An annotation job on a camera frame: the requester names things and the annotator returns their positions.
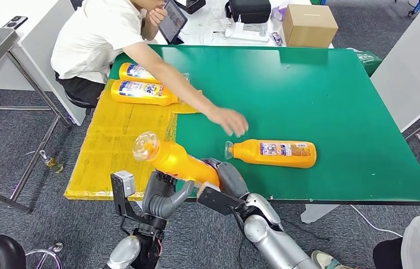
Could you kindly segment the person's right hand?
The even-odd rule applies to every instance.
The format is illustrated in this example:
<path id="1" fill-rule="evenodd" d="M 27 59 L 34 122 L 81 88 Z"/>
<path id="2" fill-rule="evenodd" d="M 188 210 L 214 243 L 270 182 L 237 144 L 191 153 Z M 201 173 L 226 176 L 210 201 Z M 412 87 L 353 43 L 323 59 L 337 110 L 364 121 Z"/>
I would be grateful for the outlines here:
<path id="1" fill-rule="evenodd" d="M 205 115 L 210 121 L 219 125 L 228 136 L 241 137 L 248 131 L 246 118 L 235 110 L 216 106 Z"/>

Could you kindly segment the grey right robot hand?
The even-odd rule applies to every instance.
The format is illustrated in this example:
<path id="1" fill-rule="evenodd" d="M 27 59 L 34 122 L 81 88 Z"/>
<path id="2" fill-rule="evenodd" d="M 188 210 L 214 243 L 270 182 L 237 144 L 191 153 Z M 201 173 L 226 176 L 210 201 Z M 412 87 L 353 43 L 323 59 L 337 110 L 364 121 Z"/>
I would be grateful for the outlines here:
<path id="1" fill-rule="evenodd" d="M 215 158 L 202 159 L 202 161 L 215 169 L 219 178 L 221 192 L 240 199 L 249 194 L 246 182 L 232 164 Z"/>

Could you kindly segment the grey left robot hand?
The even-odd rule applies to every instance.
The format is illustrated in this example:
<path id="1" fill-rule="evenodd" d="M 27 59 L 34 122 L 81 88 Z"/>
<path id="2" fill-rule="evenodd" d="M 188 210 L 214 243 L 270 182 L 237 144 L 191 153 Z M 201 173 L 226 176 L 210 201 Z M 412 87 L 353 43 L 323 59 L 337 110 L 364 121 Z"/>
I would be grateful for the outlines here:
<path id="1" fill-rule="evenodd" d="M 142 210 L 145 214 L 169 219 L 175 209 L 179 207 L 192 193 L 195 183 L 192 180 L 184 182 L 177 191 L 177 179 L 160 171 L 153 171 L 147 182 Z"/>

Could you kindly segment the person's left hand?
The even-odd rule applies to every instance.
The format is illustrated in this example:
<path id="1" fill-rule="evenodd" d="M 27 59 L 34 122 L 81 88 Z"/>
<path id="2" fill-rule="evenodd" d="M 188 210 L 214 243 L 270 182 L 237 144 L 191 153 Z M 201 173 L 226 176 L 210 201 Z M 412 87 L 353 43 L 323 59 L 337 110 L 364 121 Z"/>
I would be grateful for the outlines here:
<path id="1" fill-rule="evenodd" d="M 153 10 L 148 10 L 146 13 L 146 20 L 153 27 L 158 27 L 160 23 L 167 16 L 167 11 L 163 7 L 158 7 Z"/>

